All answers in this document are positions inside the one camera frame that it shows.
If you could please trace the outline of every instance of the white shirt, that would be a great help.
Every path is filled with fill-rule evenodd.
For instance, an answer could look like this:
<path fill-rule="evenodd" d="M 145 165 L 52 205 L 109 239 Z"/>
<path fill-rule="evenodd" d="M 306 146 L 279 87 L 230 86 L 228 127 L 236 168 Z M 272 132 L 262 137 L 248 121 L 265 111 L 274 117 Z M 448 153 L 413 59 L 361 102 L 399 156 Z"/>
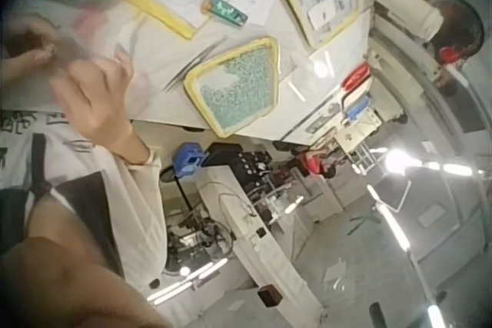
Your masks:
<path fill-rule="evenodd" d="M 45 179 L 53 186 L 101 172 L 111 225 L 125 279 L 138 290 L 159 278 L 167 257 L 167 234 L 159 190 L 160 159 L 127 165 L 78 134 L 63 114 L 2 112 L 0 189 L 31 186 L 34 133 L 46 137 Z M 52 191 L 71 209 L 60 194 Z"/>

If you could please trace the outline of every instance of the fluorescent light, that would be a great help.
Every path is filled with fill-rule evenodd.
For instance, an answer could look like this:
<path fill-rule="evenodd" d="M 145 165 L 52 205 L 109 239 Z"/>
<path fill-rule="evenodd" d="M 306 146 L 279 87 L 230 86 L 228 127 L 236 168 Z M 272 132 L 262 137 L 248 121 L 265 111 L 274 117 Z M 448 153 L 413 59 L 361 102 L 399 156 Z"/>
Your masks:
<path fill-rule="evenodd" d="M 372 154 L 386 154 L 388 152 L 387 147 L 377 147 L 375 149 L 369 149 L 369 152 Z"/>
<path fill-rule="evenodd" d="M 359 164 L 359 171 L 361 171 L 361 174 L 363 176 L 365 176 L 367 174 L 367 172 L 366 172 L 366 170 L 364 168 L 364 165 L 362 165 L 362 164 Z"/>
<path fill-rule="evenodd" d="M 179 270 L 179 273 L 183 276 L 183 277 L 187 277 L 190 275 L 191 273 L 191 270 L 190 268 L 188 267 L 182 267 L 180 270 Z"/>
<path fill-rule="evenodd" d="M 168 292 L 171 292 L 175 288 L 178 288 L 180 285 L 181 285 L 181 282 L 177 282 L 175 284 L 170 285 L 169 287 L 164 288 L 163 290 L 160 290 L 160 291 L 158 291 L 156 293 L 153 293 L 152 295 L 150 295 L 149 297 L 147 297 L 147 301 L 152 301 L 154 299 L 157 299 L 158 297 L 160 297 L 162 295 L 165 295 Z"/>
<path fill-rule="evenodd" d="M 298 205 L 302 202 L 302 200 L 304 200 L 304 196 L 298 197 L 298 199 L 294 203 L 292 203 L 287 207 L 287 209 L 285 209 L 285 213 L 286 214 L 292 213 L 295 210 L 295 208 L 298 207 Z"/>
<path fill-rule="evenodd" d="M 176 290 L 168 293 L 167 295 L 164 295 L 163 297 L 157 299 L 156 301 L 154 301 L 154 305 L 159 305 L 160 303 L 163 303 L 169 299 L 171 299 L 172 297 L 180 294 L 181 292 L 183 292 L 184 290 L 188 289 L 191 287 L 193 283 L 192 282 L 187 282 L 185 283 L 184 285 L 182 285 L 181 287 L 177 288 Z"/>
<path fill-rule="evenodd" d="M 204 273 L 200 274 L 200 277 L 199 278 L 201 280 L 203 280 L 204 278 L 207 278 L 213 272 L 215 272 L 217 269 L 219 269 L 220 267 L 224 266 L 228 261 L 229 260 L 228 260 L 227 257 L 225 259 L 222 259 L 221 261 L 219 261 L 218 263 L 216 263 L 212 268 L 210 268 L 207 271 L 205 271 Z"/>
<path fill-rule="evenodd" d="M 443 315 L 440 313 L 439 308 L 436 305 L 431 305 L 427 309 L 429 314 L 430 323 L 432 324 L 432 328 L 446 328 L 446 324 L 444 324 Z"/>
<path fill-rule="evenodd" d="M 440 164 L 436 161 L 430 161 L 429 163 L 426 163 L 425 166 L 433 171 L 440 171 Z"/>
<path fill-rule="evenodd" d="M 200 269 L 196 270 L 195 272 L 193 272 L 192 274 L 190 274 L 189 276 L 187 276 L 186 277 L 186 280 L 192 280 L 192 279 L 194 279 L 195 277 L 199 276 L 200 274 L 202 274 L 203 272 L 205 272 L 207 269 L 212 268 L 213 266 L 214 266 L 214 264 L 212 262 L 208 263 L 204 267 L 201 267 Z"/>
<path fill-rule="evenodd" d="M 443 169 L 449 174 L 456 174 L 457 176 L 464 177 L 471 177 L 474 173 L 470 167 L 459 164 L 445 164 L 443 166 Z"/>
<path fill-rule="evenodd" d="M 328 66 L 325 63 L 323 63 L 322 61 L 315 61 L 314 62 L 314 73 L 319 78 L 326 78 L 326 77 L 328 77 L 328 74 L 330 72 L 328 70 Z"/>
<path fill-rule="evenodd" d="M 386 168 L 395 174 L 405 175 L 409 167 L 422 167 L 422 161 L 411 157 L 408 153 L 400 149 L 388 151 L 386 156 Z"/>
<path fill-rule="evenodd" d="M 390 212 L 390 210 L 387 208 L 386 204 L 376 204 L 377 209 L 381 214 L 383 214 L 384 219 L 386 219 L 387 223 L 389 224 L 391 230 L 393 231 L 394 236 L 397 238 L 398 243 L 400 244 L 401 248 L 404 251 L 408 251 L 410 249 L 410 241 L 407 239 L 407 236 L 403 232 L 403 230 L 400 227 L 400 224 L 398 224 L 397 220 L 394 219 L 393 214 Z"/>
<path fill-rule="evenodd" d="M 367 190 L 369 191 L 369 194 L 371 194 L 373 199 L 375 199 L 376 201 L 381 201 L 381 199 L 379 198 L 379 195 L 377 194 L 374 187 L 372 187 L 371 185 L 368 185 Z"/>
<path fill-rule="evenodd" d="M 289 205 L 289 206 L 287 207 L 287 209 L 285 209 L 285 213 L 286 213 L 286 214 L 290 214 L 290 213 L 292 213 L 292 212 L 295 210 L 295 208 L 296 208 L 296 207 L 298 207 L 298 204 L 296 204 L 296 203 L 292 203 L 291 205 Z"/>
<path fill-rule="evenodd" d="M 359 169 L 359 167 L 355 164 L 352 164 L 352 169 L 354 170 L 354 172 L 356 174 L 362 174 L 361 170 Z"/>

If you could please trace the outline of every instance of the green lighter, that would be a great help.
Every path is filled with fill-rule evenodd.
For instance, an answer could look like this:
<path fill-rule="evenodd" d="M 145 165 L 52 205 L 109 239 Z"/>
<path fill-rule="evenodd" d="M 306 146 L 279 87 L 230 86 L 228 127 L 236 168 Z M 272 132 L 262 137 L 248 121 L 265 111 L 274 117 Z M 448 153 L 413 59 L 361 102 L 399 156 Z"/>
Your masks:
<path fill-rule="evenodd" d="M 243 27 L 248 20 L 248 16 L 239 9 L 233 7 L 225 0 L 204 0 L 201 10 L 211 13 L 224 19 L 227 22 Z"/>

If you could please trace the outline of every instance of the small brown box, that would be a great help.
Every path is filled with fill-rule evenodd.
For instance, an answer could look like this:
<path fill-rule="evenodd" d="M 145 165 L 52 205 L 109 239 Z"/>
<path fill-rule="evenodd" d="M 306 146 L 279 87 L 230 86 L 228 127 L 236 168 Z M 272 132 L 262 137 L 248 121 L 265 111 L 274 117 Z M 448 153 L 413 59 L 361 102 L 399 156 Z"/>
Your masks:
<path fill-rule="evenodd" d="M 262 287 L 258 291 L 258 296 L 261 298 L 261 301 L 263 301 L 266 307 L 276 307 L 284 298 L 273 284 Z"/>

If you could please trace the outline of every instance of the desk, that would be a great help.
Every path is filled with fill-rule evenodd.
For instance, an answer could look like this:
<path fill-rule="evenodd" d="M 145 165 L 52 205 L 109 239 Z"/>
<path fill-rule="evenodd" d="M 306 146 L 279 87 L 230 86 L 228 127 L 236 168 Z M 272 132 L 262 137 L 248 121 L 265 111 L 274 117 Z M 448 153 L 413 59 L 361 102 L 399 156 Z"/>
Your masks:
<path fill-rule="evenodd" d="M 16 12 L 37 12 L 52 20 L 56 25 L 68 27 L 80 11 L 48 0 L 18 0 Z M 135 16 L 135 8 L 126 2 L 119 2 L 109 10 L 109 23 L 98 32 L 96 51 L 108 55 L 108 44 L 114 45 L 121 37 L 122 29 Z M 312 50 L 302 38 L 294 19 L 283 0 L 274 4 L 267 24 L 264 27 L 247 25 L 236 30 L 219 22 L 208 22 L 192 41 L 186 41 L 172 33 L 163 24 L 150 18 L 140 30 L 135 49 L 135 66 L 151 79 L 152 99 L 148 109 L 137 118 L 163 124 L 173 124 L 195 128 L 208 128 L 201 115 L 188 99 L 182 87 L 165 93 L 162 87 L 168 83 L 181 68 L 195 55 L 209 46 L 221 35 L 229 40 L 223 48 L 240 44 L 248 39 L 271 35 L 279 41 L 281 48 L 281 80 L 278 106 L 266 117 L 259 119 L 238 132 L 240 135 L 268 140 L 280 140 L 308 117 L 323 114 L 318 111 L 337 86 L 355 69 L 367 53 L 367 33 L 370 28 L 371 13 L 366 11 L 348 28 L 331 40 L 324 48 Z M 333 77 L 320 79 L 309 72 L 308 60 L 324 60 L 327 55 L 333 65 Z M 48 89 L 47 77 L 37 77 L 37 81 L 26 80 L 15 88 L 3 91 L 3 108 L 37 111 L 59 111 Z M 299 144 L 313 144 L 319 137 L 295 135 L 286 140 Z"/>
<path fill-rule="evenodd" d="M 253 280 L 260 287 L 275 285 L 283 296 L 278 312 L 295 328 L 318 328 L 324 308 L 265 228 L 231 169 L 202 168 L 196 184 L 211 217 L 234 232 L 234 253 Z"/>

